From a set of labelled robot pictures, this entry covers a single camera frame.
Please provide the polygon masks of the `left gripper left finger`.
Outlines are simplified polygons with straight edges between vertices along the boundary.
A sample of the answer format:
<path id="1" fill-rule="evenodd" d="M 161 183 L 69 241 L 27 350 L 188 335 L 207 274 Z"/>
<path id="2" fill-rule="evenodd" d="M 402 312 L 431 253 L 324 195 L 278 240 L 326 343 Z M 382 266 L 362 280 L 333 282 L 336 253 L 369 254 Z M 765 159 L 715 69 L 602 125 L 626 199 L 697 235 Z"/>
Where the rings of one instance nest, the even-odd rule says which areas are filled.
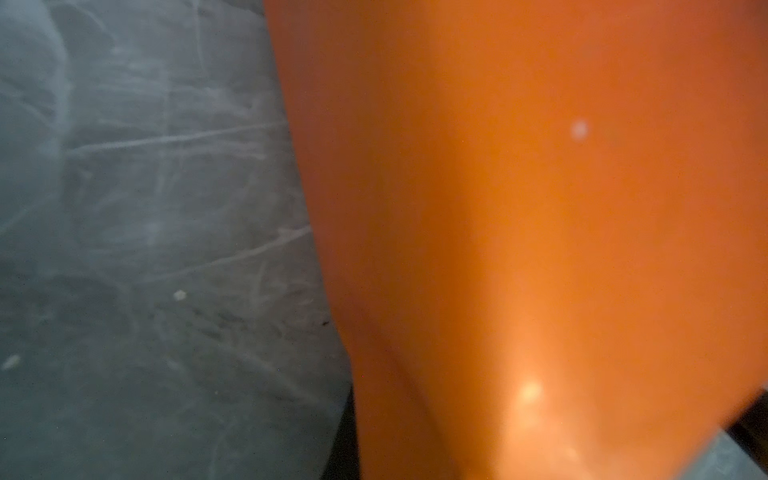
<path id="1" fill-rule="evenodd" d="M 344 406 L 329 458 L 321 480 L 360 480 L 360 460 L 355 415 L 354 390 Z"/>

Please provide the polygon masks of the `yellow orange wrapping paper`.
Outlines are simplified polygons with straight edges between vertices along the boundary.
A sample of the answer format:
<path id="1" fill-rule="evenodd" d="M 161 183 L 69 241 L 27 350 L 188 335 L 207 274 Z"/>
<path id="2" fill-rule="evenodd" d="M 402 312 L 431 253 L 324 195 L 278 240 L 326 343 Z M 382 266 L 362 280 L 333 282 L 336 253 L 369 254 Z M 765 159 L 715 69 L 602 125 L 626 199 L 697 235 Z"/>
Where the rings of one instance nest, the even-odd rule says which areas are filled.
<path id="1" fill-rule="evenodd" d="M 767 380 L 763 1 L 268 1 L 365 479 L 672 479 Z"/>

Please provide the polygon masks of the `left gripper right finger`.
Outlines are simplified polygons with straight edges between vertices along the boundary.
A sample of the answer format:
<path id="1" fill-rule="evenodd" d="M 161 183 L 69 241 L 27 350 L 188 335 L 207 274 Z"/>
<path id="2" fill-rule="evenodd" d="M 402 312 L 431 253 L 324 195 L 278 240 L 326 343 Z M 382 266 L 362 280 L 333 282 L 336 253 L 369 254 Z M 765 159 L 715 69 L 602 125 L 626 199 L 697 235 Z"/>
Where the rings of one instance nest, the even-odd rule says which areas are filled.
<path id="1" fill-rule="evenodd" d="M 729 437 L 748 455 L 767 455 L 767 391 L 726 430 Z"/>

